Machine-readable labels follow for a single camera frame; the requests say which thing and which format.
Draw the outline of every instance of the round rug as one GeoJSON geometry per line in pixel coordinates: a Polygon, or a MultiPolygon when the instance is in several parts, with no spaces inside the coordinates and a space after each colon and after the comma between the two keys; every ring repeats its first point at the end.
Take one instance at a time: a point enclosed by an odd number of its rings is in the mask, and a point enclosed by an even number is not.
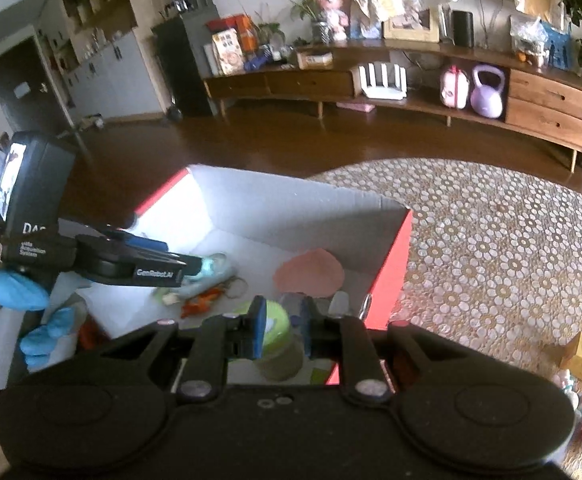
{"type": "MultiPolygon", "coordinates": [[[[581,194],[516,171],[427,158],[364,162],[315,179],[413,209],[393,320],[546,377],[554,373],[547,350],[582,331],[581,194]]],[[[579,442],[564,467],[582,479],[579,442]]]]}

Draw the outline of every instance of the device screen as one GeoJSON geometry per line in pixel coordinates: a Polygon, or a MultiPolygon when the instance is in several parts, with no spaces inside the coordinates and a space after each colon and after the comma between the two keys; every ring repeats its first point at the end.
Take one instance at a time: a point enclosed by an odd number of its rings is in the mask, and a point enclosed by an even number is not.
{"type": "Polygon", "coordinates": [[[18,172],[24,158],[24,150],[27,148],[24,144],[14,142],[7,155],[6,164],[0,178],[0,216],[6,222],[7,212],[9,211],[9,201],[14,184],[18,178],[18,172]]]}

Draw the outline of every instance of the black cylinder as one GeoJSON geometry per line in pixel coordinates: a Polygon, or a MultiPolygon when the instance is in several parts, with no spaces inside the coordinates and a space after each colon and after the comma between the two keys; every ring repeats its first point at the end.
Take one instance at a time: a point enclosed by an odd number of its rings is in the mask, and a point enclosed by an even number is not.
{"type": "Polygon", "coordinates": [[[454,10],[452,14],[453,43],[457,46],[473,48],[473,13],[465,10],[454,10]]]}

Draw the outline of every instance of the gloved hand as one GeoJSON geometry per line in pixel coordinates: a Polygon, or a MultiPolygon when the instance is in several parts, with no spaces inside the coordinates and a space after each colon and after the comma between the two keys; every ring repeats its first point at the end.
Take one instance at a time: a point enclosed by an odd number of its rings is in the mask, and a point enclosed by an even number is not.
{"type": "Polygon", "coordinates": [[[44,310],[49,306],[49,294],[29,278],[0,269],[0,306],[20,311],[44,310]]]}
{"type": "Polygon", "coordinates": [[[75,320],[75,308],[65,306],[55,311],[47,324],[33,329],[20,340],[20,350],[30,371],[31,368],[47,364],[58,339],[71,332],[75,320]]]}

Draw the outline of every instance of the wooden drawer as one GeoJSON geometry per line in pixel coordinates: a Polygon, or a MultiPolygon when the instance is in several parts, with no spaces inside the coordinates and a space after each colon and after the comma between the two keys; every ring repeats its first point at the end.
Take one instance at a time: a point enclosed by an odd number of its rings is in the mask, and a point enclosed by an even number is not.
{"type": "Polygon", "coordinates": [[[267,79],[263,73],[212,77],[206,79],[205,83],[212,99],[261,97],[270,94],[267,79]]]}
{"type": "Polygon", "coordinates": [[[337,70],[295,70],[267,74],[272,94],[309,97],[354,98],[353,74],[337,70]]]}
{"type": "Polygon", "coordinates": [[[512,70],[508,94],[582,119],[582,91],[557,81],[512,70]]]}
{"type": "Polygon", "coordinates": [[[551,108],[509,97],[506,124],[537,132],[541,138],[554,139],[566,146],[582,149],[582,120],[551,108]]]}

